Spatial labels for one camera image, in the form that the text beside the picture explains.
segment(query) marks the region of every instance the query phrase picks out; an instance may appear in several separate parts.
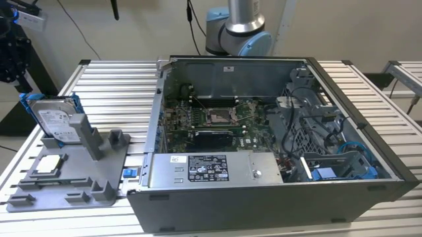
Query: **metal slatted table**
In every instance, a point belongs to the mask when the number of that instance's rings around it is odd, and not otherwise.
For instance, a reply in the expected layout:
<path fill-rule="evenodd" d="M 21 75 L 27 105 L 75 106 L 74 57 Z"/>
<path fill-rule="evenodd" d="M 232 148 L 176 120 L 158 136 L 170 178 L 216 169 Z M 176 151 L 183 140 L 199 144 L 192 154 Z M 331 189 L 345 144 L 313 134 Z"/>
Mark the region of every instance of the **metal slatted table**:
<path fill-rule="evenodd" d="M 422 131 L 409 116 L 386 98 L 369 79 L 341 61 L 321 61 L 341 89 L 391 146 L 403 163 L 422 180 Z M 156 63 L 91 61 L 79 65 L 60 95 L 78 92 L 90 122 L 99 131 L 122 129 L 132 136 L 126 167 L 143 162 L 144 141 L 155 92 Z M 16 191 L 42 150 L 36 127 L 0 176 L 0 237 L 21 236 L 152 236 L 143 233 L 124 198 L 136 179 L 124 179 L 119 200 L 112 207 L 8 213 L 4 202 Z M 289 228 L 183 234 L 183 237 L 393 237 L 422 236 L 422 185 L 398 201 L 375 205 L 353 223 Z"/>
<path fill-rule="evenodd" d="M 382 72 L 390 73 L 418 96 L 422 96 L 422 62 L 390 61 Z"/>

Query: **hard drive label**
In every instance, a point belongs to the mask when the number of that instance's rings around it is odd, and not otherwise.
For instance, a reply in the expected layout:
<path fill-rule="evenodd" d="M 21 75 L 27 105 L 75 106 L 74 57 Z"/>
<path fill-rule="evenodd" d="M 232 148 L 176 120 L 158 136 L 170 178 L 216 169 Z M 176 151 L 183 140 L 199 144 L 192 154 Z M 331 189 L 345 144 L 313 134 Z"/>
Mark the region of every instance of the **hard drive label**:
<path fill-rule="evenodd" d="M 228 181 L 228 166 L 224 155 L 188 156 L 188 170 L 191 182 Z"/>
<path fill-rule="evenodd" d="M 70 117 L 60 110 L 40 110 L 44 126 L 52 133 L 55 139 L 62 142 L 79 142 L 76 130 L 68 125 Z"/>

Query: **power supply label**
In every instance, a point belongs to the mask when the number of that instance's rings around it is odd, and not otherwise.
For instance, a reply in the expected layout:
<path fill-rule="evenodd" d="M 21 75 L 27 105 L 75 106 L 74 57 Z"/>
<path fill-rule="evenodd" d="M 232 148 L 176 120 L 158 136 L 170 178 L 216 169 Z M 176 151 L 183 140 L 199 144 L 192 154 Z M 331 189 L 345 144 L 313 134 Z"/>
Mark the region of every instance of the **power supply label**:
<path fill-rule="evenodd" d="M 228 166 L 224 155 L 188 156 L 188 180 L 191 182 L 228 181 Z"/>

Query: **small circuit board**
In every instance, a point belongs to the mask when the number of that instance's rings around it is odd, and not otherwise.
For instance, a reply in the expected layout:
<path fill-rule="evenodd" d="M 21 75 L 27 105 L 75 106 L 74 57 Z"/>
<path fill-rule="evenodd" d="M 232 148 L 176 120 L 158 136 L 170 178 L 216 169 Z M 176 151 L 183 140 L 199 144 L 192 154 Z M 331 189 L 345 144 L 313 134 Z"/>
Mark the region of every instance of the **small circuit board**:
<path fill-rule="evenodd" d="M 277 152 L 275 136 L 258 101 L 230 103 L 168 101 L 164 127 L 170 153 L 184 152 Z"/>

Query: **blue cable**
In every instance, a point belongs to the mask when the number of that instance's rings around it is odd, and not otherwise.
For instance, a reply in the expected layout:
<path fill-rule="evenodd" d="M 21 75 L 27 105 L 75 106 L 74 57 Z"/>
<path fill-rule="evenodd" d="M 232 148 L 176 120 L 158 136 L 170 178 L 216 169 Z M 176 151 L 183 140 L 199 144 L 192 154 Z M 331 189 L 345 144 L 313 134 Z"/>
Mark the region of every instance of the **blue cable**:
<path fill-rule="evenodd" d="M 357 145 L 363 149 L 363 151 L 366 152 L 369 159 L 370 159 L 369 163 L 371 164 L 371 152 L 367 150 L 367 148 L 365 147 L 365 145 L 361 142 L 346 142 L 342 146 L 339 146 L 337 153 L 341 154 L 347 145 Z"/>

